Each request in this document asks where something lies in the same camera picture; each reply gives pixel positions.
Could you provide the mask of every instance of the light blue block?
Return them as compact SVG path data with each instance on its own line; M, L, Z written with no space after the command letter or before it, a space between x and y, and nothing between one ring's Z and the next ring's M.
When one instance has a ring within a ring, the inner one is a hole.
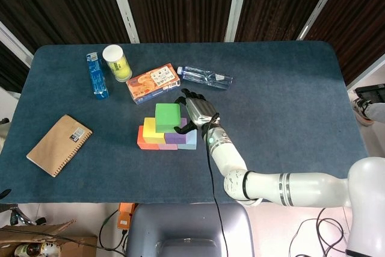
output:
M186 143L178 144L179 150L196 150L197 149L197 130L188 132L186 135Z

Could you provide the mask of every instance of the notebook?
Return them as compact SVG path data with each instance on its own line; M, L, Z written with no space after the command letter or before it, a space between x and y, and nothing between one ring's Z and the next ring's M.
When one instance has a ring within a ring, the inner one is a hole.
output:
M64 115L26 157L56 177L91 134L90 129Z

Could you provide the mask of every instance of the blue tablecloth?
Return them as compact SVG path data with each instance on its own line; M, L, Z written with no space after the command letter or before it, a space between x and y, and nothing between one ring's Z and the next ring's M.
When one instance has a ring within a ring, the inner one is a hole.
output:
M94 97L85 56L94 51L101 55L105 46L55 45L36 52L0 154L0 191L12 189L4 201L211 202L201 137L197 150L144 151L136 144L144 117L155 116L157 102L173 102L179 89L136 105L126 84L115 81L107 69L110 97ZM168 62L234 76L229 90L188 81L181 88L214 104L250 170L345 178L350 166L367 156L337 58L326 43L122 47L134 76ZM64 114L91 128L93 135L53 178L25 156ZM230 202L214 162L213 168L217 198Z

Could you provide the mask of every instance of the orange device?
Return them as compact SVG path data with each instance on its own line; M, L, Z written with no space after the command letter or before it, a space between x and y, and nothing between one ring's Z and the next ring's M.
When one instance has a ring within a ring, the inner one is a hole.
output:
M135 203L119 204L118 229L127 230L130 228L131 219L135 208Z

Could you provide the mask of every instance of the curtain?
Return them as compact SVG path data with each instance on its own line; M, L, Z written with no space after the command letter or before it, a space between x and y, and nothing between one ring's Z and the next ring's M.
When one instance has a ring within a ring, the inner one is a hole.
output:
M235 41L295 40L319 0L244 0Z
M223 42L231 0L128 0L141 43Z
M29 69L0 42L0 87L21 93Z
M129 42L116 0L0 0L0 21L32 53L51 44Z
M333 45L349 84L385 53L385 0L328 0L305 39Z

